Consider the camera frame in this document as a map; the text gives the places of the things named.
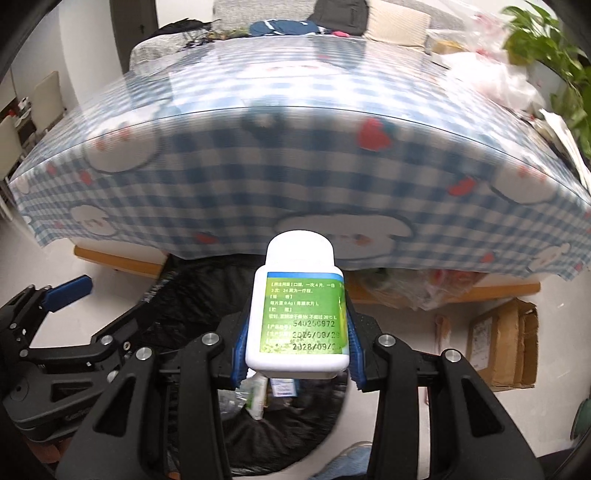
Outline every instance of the white pill bottle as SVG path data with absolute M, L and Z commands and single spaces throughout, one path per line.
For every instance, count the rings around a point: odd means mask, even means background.
M 255 274 L 246 364 L 270 378 L 333 378 L 349 365 L 345 282 L 330 242 L 276 236 Z

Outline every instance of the blue gripper pad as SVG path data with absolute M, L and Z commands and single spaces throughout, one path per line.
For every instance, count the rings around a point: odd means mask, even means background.
M 348 312 L 347 330 L 349 331 L 349 373 L 351 375 L 351 380 L 353 380 L 357 384 L 357 388 L 361 390 L 366 383 L 363 349 L 361 348 L 359 338 L 357 338 L 357 332 L 355 332 L 355 327 Z
M 234 350 L 234 368 L 232 370 L 232 385 L 234 388 L 240 386 L 240 382 L 246 378 L 248 373 L 248 367 L 246 366 L 246 338 L 248 337 L 248 320 L 244 322 L 242 332 L 238 341 L 236 342 L 236 348 Z
M 59 287 L 47 290 L 41 306 L 48 312 L 57 312 L 70 303 L 86 297 L 91 291 L 92 279 L 88 275 L 82 275 Z

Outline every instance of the cardboard package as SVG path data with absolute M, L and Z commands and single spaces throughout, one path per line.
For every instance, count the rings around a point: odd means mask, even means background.
M 466 357 L 492 391 L 534 386 L 538 325 L 535 305 L 519 299 L 470 322 Z

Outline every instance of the dining chair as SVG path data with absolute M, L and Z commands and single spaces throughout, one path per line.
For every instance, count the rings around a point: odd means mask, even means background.
M 14 197 L 8 188 L 7 176 L 21 157 L 22 146 L 17 129 L 14 127 L 12 117 L 7 116 L 0 122 L 0 190 L 13 204 L 15 203 Z M 12 221 L 12 212 L 4 202 L 2 195 L 0 195 L 0 213 Z
M 60 91 L 60 74 L 51 72 L 31 94 L 31 118 L 42 136 L 64 115 L 64 102 Z

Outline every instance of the white floor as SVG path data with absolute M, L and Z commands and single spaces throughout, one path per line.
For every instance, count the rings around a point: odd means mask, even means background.
M 102 326 L 132 307 L 151 280 L 103 268 L 72 254 L 68 240 L 41 249 L 20 220 L 0 220 L 0 305 L 29 284 L 58 285 L 82 274 L 94 280 L 93 293 L 48 317 L 35 338 L 35 346 L 88 343 Z M 579 403 L 591 386 L 591 272 L 567 283 L 557 277 L 543 281 L 541 293 L 530 297 L 540 316 L 540 364 L 534 389 L 500 393 L 499 398 L 540 456 L 571 445 L 570 427 Z M 452 320 L 452 346 L 465 351 L 467 321 L 485 308 L 463 304 L 444 308 Z M 433 313 L 396 311 L 381 306 L 359 310 L 374 315 L 383 330 L 397 335 L 415 349 L 434 348 Z M 308 458 L 287 470 L 266 477 L 304 480 L 342 449 L 371 440 L 377 394 L 361 394 L 350 385 L 341 418 L 333 434 Z M 428 451 L 424 446 L 422 453 Z M 421 473 L 426 475 L 426 458 Z

